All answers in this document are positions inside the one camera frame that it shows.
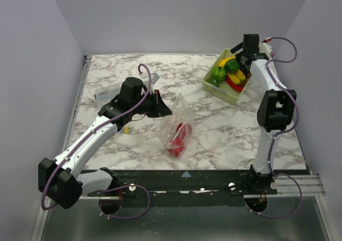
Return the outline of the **clear zip top bag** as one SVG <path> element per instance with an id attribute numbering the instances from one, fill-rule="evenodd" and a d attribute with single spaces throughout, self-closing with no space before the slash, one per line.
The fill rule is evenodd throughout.
<path id="1" fill-rule="evenodd" d="M 181 92 L 171 104 L 172 115 L 162 118 L 159 139 L 164 149 L 178 158 L 188 146 L 194 128 L 194 113 Z"/>

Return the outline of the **red toy strawberry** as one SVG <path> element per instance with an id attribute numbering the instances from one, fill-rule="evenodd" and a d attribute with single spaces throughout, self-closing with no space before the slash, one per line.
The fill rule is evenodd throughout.
<path id="1" fill-rule="evenodd" d="M 187 135 L 191 136 L 192 135 L 192 125 L 188 124 L 188 123 L 180 123 L 178 126 L 177 126 L 177 135 L 180 137 L 180 138 L 184 138 L 186 137 Z"/>

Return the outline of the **red toy bell pepper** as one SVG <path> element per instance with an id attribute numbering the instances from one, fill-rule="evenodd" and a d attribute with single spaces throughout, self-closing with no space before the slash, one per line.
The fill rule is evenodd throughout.
<path id="1" fill-rule="evenodd" d="M 175 137 L 167 148 L 168 153 L 175 158 L 178 158 L 184 150 L 185 138 L 181 136 Z"/>

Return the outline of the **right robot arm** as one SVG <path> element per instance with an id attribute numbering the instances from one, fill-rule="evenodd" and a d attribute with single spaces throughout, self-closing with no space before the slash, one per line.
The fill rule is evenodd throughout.
<path id="1" fill-rule="evenodd" d="M 289 90 L 280 81 L 271 56 L 269 42 L 272 38 L 260 43 L 258 34 L 245 34 L 243 41 L 231 49 L 237 54 L 239 65 L 257 80 L 264 91 L 257 111 L 257 122 L 261 129 L 260 142 L 255 159 L 251 165 L 254 176 L 246 180 L 246 188 L 257 194 L 265 188 L 261 176 L 272 174 L 273 162 L 280 136 L 290 132 L 296 107 L 297 93 Z"/>

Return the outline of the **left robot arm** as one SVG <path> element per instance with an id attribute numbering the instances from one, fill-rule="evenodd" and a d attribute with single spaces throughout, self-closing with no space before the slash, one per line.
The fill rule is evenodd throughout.
<path id="1" fill-rule="evenodd" d="M 99 111 L 87 131 L 63 153 L 38 165 L 38 189 L 42 193 L 42 208 L 49 197 L 64 209 L 72 207 L 82 195 L 103 191 L 114 195 L 118 191 L 115 174 L 102 168 L 82 173 L 90 158 L 111 137 L 116 135 L 136 114 L 149 118 L 169 116 L 172 111 L 162 101 L 160 92 L 153 89 L 151 80 L 128 77 L 120 92 Z"/>

